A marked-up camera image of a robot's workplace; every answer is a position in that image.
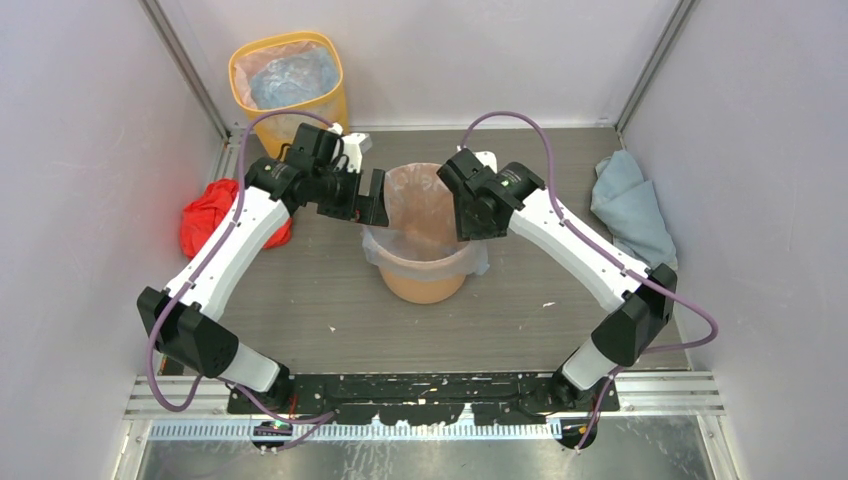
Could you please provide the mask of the light blue trash bag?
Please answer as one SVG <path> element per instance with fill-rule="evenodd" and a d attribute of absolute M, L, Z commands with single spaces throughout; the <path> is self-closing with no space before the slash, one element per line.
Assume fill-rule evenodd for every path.
<path fill-rule="evenodd" d="M 404 278 L 430 282 L 489 270 L 483 241 L 460 241 L 453 196 L 433 163 L 412 163 L 385 174 L 387 227 L 365 226 L 368 263 Z"/>

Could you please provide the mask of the orange round trash bin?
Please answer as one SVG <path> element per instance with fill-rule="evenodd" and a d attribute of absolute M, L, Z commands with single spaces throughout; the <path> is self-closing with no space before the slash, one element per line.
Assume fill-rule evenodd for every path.
<path fill-rule="evenodd" d="M 406 278 L 378 268 L 387 288 L 400 299 L 418 305 L 430 305 L 442 302 L 463 286 L 466 275 L 457 275 L 443 280 L 420 281 Z"/>

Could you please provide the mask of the yellow mesh trash bin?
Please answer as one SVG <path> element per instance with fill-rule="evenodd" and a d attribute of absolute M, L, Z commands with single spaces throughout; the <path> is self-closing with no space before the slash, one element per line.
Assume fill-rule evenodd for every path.
<path fill-rule="evenodd" d="M 249 120 L 294 109 L 349 128 L 342 63 L 323 34 L 301 31 L 249 43 L 232 55 L 228 73 L 233 97 Z"/>

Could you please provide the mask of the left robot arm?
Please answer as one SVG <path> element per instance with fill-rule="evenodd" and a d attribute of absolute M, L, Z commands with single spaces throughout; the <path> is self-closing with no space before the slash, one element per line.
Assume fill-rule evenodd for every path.
<path fill-rule="evenodd" d="M 329 218 L 387 226 L 384 171 L 374 170 L 368 194 L 360 192 L 371 146 L 365 133 L 303 123 L 283 147 L 283 158 L 251 162 L 244 191 L 191 262 L 162 289 L 140 294 L 137 307 L 153 349 L 204 377 L 253 390 L 255 403 L 269 413 L 285 409 L 292 397 L 287 368 L 219 321 L 263 245 L 298 208 L 313 204 Z"/>

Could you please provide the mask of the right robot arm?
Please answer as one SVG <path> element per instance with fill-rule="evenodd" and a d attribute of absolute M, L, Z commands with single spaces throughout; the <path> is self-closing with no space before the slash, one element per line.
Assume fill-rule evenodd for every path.
<path fill-rule="evenodd" d="M 676 274 L 665 264 L 651 268 L 594 233 L 521 163 L 494 171 L 461 149 L 437 175 L 452 194 L 459 240 L 523 237 L 579 280 L 606 312 L 552 381 L 562 407 L 582 409 L 602 378 L 634 365 L 668 324 L 673 302 L 665 293 L 675 289 Z"/>

